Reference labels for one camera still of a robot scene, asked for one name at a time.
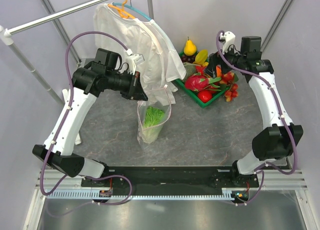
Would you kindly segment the green melon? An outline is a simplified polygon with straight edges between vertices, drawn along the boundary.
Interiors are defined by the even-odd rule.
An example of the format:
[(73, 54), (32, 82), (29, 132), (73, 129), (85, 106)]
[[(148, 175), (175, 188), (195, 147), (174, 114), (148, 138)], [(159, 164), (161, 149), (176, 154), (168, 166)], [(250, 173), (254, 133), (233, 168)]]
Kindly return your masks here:
[(188, 63), (188, 62), (184, 62), (183, 66), (186, 70), (186, 74), (185, 77), (181, 80), (182, 82), (185, 82), (191, 75), (196, 74), (197, 70), (196, 70), (196, 64), (192, 64), (192, 63)]

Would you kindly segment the clear pink-dotted zip bag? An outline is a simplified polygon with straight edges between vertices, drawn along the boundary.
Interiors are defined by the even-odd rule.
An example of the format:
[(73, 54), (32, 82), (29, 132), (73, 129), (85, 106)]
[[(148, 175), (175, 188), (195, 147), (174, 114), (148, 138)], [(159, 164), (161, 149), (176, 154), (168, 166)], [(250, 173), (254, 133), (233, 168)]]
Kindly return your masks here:
[(148, 91), (150, 98), (137, 103), (137, 140), (142, 148), (154, 143), (171, 117), (172, 103), (168, 86)]

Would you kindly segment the green lettuce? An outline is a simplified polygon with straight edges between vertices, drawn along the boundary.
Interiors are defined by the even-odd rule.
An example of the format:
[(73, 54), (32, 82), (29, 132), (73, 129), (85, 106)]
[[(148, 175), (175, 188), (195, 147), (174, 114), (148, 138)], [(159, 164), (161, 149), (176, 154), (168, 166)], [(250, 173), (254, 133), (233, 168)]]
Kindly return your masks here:
[(142, 124), (142, 139), (144, 143), (151, 144), (157, 140), (162, 126), (159, 126), (165, 112), (159, 108), (148, 106), (145, 113), (145, 118)]

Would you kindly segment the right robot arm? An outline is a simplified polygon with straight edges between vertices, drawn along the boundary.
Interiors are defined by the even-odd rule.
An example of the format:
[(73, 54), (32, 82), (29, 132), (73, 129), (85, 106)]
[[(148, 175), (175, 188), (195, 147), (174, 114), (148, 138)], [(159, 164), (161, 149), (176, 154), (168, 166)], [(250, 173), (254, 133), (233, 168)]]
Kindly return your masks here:
[(234, 33), (220, 31), (216, 36), (217, 52), (209, 56), (207, 70), (217, 76), (217, 67), (226, 74), (231, 70), (245, 76), (262, 117), (263, 130), (253, 140), (251, 151), (233, 163), (229, 181), (242, 186), (247, 175), (271, 166), (285, 175), (293, 174), (298, 165), (297, 144), (304, 131), (289, 117), (277, 90), (270, 60), (262, 59), (261, 37), (242, 37), (240, 51), (234, 47)]

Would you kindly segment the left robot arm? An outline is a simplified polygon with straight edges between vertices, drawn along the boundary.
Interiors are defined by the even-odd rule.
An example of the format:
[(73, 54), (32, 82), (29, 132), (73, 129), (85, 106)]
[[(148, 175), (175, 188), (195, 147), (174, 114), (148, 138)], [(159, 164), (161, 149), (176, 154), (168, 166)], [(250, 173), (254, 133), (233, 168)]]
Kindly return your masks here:
[(75, 177), (92, 177), (98, 186), (106, 186), (110, 175), (102, 162), (74, 154), (76, 137), (83, 121), (100, 93), (104, 90), (120, 92), (128, 100), (147, 101), (138, 65), (144, 62), (142, 54), (127, 50), (125, 62), (120, 54), (99, 48), (95, 59), (78, 68), (72, 76), (72, 87), (66, 103), (50, 136), (42, 145), (35, 145), (32, 153), (46, 165)]

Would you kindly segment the orange fruit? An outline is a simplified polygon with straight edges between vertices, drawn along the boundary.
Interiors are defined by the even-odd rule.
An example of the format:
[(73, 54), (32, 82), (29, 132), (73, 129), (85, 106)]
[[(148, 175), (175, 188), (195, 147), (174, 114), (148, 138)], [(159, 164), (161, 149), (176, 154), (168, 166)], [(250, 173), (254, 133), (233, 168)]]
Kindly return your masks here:
[(220, 66), (216, 66), (215, 71), (216, 71), (216, 76), (217, 77), (221, 77), (222, 76), (222, 70), (221, 70)]

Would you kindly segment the red pepper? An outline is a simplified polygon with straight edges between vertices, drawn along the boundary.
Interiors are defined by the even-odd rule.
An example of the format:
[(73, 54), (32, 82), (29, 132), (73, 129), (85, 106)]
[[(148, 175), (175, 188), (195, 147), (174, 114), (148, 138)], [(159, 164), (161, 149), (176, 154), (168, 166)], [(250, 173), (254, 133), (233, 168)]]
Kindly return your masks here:
[(196, 65), (196, 66), (195, 66), (195, 69), (196, 69), (196, 71), (197, 71), (198, 74), (204, 75), (204, 74), (205, 74), (206, 66)]

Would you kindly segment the yellow star fruit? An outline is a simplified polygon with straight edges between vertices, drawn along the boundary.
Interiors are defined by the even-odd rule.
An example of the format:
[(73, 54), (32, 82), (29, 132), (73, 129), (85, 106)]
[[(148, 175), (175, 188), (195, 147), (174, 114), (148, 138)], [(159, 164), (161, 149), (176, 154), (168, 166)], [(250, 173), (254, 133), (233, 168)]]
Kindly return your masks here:
[(198, 52), (198, 54), (195, 57), (195, 60), (194, 60), (193, 64), (200, 65), (202, 67), (206, 67), (209, 64), (207, 59), (208, 59), (208, 50), (203, 49), (203, 50)]

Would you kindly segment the pink dragon fruit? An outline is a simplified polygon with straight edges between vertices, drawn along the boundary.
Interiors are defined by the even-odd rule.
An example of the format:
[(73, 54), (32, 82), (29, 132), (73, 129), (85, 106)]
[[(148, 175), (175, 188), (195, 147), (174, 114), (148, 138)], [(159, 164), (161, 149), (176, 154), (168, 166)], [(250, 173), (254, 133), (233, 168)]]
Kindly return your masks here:
[(196, 73), (188, 77), (184, 83), (186, 89), (191, 90), (193, 92), (199, 92), (207, 89), (209, 86), (213, 86), (214, 88), (219, 88), (219, 86), (214, 86), (216, 82), (219, 82), (221, 77), (207, 77), (205, 75), (201, 75), (200, 73)]

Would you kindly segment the green plastic tray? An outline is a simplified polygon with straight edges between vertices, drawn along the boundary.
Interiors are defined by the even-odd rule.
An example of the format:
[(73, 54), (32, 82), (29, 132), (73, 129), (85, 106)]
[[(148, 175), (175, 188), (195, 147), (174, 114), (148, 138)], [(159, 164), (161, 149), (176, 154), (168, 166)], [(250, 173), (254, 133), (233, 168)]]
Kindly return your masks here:
[(213, 86), (209, 86), (207, 89), (205, 90), (210, 90), (212, 93), (212, 99), (210, 101), (208, 101), (207, 103), (203, 103), (197, 96), (198, 92), (193, 92), (191, 90), (188, 90), (185, 88), (185, 83), (182, 82), (182, 79), (177, 79), (175, 80), (175, 82), (177, 83), (178, 86), (181, 87), (181, 89), (183, 91), (185, 91), (187, 93), (187, 95), (189, 95), (200, 107), (205, 108), (207, 106), (209, 106), (213, 101), (215, 101), (218, 97), (224, 95), (225, 90), (221, 90), (219, 82), (216, 82), (214, 84), (214, 86), (219, 86), (219, 88), (214, 88)]

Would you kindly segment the yellow pear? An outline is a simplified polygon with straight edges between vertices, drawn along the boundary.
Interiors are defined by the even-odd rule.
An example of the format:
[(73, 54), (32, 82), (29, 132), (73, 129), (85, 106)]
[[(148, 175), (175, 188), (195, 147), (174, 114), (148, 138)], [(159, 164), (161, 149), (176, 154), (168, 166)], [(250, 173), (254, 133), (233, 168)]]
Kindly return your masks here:
[(197, 51), (197, 47), (196, 45), (193, 43), (192, 40), (190, 40), (189, 38), (187, 39), (186, 43), (185, 43), (185, 47), (184, 47), (184, 54), (186, 56), (192, 56), (196, 53)]

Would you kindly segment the teal clothes hanger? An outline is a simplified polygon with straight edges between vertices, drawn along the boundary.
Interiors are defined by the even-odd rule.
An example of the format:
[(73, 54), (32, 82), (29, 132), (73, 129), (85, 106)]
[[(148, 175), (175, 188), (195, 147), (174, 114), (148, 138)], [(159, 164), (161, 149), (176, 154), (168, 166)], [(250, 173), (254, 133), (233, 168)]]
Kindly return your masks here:
[(146, 22), (142, 22), (142, 23), (154, 34), (154, 36), (156, 37), (156, 39), (158, 40), (160, 45), (165, 50), (167, 50), (169, 52), (176, 51), (170, 38), (167, 36), (167, 34), (163, 31), (163, 29), (153, 19), (151, 19), (149, 16), (147, 16), (146, 14), (144, 14), (143, 12), (141, 12), (140, 10), (138, 10), (132, 6), (125, 5), (124, 7), (137, 13), (138, 15), (140, 15), (141, 17), (146, 19)]

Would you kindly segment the orange clothes hanger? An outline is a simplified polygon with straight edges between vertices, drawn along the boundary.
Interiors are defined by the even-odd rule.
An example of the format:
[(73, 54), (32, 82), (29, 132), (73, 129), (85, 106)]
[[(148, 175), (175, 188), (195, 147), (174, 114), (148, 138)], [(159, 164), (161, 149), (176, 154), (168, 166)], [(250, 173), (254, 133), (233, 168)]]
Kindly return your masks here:
[(127, 2), (128, 2), (128, 0), (124, 0), (124, 1), (121, 3), (120, 7), (115, 6), (115, 5), (113, 5), (113, 4), (108, 4), (107, 6), (108, 6), (109, 8), (115, 9), (115, 10), (118, 12), (119, 16), (120, 16), (121, 18), (123, 18), (123, 19), (135, 19), (135, 17), (134, 17), (133, 15), (131, 15), (130, 13), (128, 13), (128, 12), (125, 10), (125, 4), (126, 4)]

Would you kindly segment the white metal clothes rack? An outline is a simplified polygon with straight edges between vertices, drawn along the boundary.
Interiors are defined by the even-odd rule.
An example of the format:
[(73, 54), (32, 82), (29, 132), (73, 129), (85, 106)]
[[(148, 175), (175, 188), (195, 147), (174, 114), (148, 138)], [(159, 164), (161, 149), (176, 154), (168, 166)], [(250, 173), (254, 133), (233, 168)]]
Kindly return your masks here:
[[(47, 15), (40, 0), (0, 0), (0, 24), (12, 28)], [(68, 85), (66, 44), (52, 23), (12, 37), (38, 72), (60, 93)], [(62, 109), (5, 44), (0, 46), (0, 146), (27, 148), (47, 137)]]

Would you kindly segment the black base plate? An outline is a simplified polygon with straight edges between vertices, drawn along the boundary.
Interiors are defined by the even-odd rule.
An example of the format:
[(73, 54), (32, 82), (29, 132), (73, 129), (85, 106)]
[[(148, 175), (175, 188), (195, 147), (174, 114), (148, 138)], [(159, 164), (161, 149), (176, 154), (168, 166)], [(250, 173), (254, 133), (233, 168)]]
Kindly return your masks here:
[(111, 186), (116, 193), (221, 193), (223, 188), (259, 186), (256, 175), (240, 175), (231, 166), (114, 166), (104, 176), (82, 180), (82, 187)]

